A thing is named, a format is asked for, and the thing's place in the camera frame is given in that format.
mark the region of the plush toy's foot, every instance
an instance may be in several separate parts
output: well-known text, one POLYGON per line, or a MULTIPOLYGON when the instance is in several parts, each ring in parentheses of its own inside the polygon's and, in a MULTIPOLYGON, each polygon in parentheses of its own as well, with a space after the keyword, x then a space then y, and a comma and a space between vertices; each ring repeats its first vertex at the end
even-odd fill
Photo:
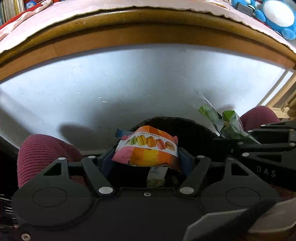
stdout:
POLYGON ((295 33, 291 29, 288 29, 288 28, 284 28, 281 31, 281 34, 284 36, 285 39, 288 39, 288 40, 293 40, 296 38, 295 33))
POLYGON ((263 14, 263 12, 261 12, 259 9, 256 9, 254 11, 255 17, 258 18, 261 22, 266 22, 266 18, 263 14))
POLYGON ((231 1, 231 5, 234 7, 234 8, 237 8, 237 5, 241 3, 245 6, 248 6, 247 2, 245 0, 232 0, 231 1))

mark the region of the blue plush toy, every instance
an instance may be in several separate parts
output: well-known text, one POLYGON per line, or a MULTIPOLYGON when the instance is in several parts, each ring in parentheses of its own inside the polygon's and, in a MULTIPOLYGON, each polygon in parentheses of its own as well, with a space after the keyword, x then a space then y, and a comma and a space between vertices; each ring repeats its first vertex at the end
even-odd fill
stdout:
POLYGON ((238 3, 255 8, 254 14, 261 22, 266 23, 274 31, 278 31, 285 39, 296 38, 296 12, 286 3, 279 0, 266 0, 261 5, 250 4, 246 0, 232 0, 231 4, 236 8, 238 3))

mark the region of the person's leg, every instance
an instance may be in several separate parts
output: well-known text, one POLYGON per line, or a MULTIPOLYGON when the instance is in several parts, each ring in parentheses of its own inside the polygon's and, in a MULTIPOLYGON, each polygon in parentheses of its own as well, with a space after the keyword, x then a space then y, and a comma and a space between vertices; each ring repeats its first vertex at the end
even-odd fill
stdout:
MULTIPOLYGON (((17 158, 19 187, 59 157, 67 158, 68 162, 80 161, 83 158, 75 147, 57 138, 41 134, 29 136, 23 142, 17 158)), ((82 177, 71 179, 83 183, 82 177)))
POLYGON ((276 114, 266 106, 257 106, 241 116, 244 131, 260 128, 263 124, 279 122, 276 114))

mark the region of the orange snack wrapper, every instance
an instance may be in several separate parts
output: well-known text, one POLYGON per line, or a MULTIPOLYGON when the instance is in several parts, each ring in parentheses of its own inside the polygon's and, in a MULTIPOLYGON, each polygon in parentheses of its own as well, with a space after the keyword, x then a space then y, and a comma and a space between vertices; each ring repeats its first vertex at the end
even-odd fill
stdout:
POLYGON ((142 126, 121 140, 113 161, 140 167, 169 166, 179 170, 178 138, 153 128, 142 126))

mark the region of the snack package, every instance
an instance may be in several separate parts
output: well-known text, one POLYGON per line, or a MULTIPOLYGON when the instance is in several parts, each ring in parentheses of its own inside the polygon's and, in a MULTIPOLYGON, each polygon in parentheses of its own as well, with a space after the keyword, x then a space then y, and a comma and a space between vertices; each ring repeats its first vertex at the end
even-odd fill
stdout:
POLYGON ((179 170, 178 138, 151 126, 142 126, 132 135, 124 136, 113 161, 140 167, 166 165, 179 170))
POLYGON ((244 132, 240 117, 234 110, 226 110, 220 115, 201 92, 198 91, 197 95, 199 101, 198 104, 194 103, 193 107, 198 108, 200 113, 209 118, 222 137, 226 139, 242 139, 246 143, 260 144, 254 137, 244 132))

